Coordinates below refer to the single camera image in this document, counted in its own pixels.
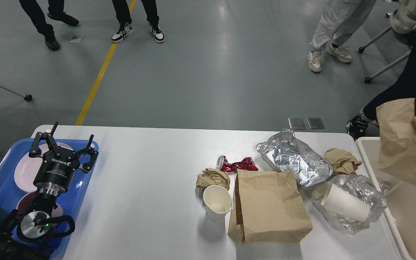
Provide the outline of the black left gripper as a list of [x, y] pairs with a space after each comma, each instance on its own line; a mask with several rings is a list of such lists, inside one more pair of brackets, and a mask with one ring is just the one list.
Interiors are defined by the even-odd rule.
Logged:
[[[79, 169], [83, 173], [88, 174], [96, 163], [99, 152], [96, 151], [91, 145], [94, 139], [94, 135], [91, 134], [88, 140], [88, 144], [85, 148], [79, 151], [74, 151], [71, 155], [62, 155], [60, 158], [60, 148], [58, 147], [56, 140], [53, 138], [53, 134], [58, 126], [59, 122], [56, 121], [50, 132], [38, 132], [30, 147], [29, 157], [42, 158], [42, 164], [38, 170], [37, 175], [33, 181], [33, 185], [37, 188], [42, 188], [43, 184], [53, 183], [59, 186], [59, 191], [68, 191], [71, 182], [74, 177], [75, 170]], [[56, 159], [53, 155], [43, 155], [39, 143], [44, 140], [48, 145], [48, 151], [53, 151]], [[81, 164], [80, 158], [83, 156], [89, 156], [89, 161]]]

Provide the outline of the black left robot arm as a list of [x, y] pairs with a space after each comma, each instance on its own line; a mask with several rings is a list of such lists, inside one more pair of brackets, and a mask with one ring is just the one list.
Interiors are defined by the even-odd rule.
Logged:
[[16, 142], [0, 164], [0, 260], [61, 260], [99, 155], [52, 130]]

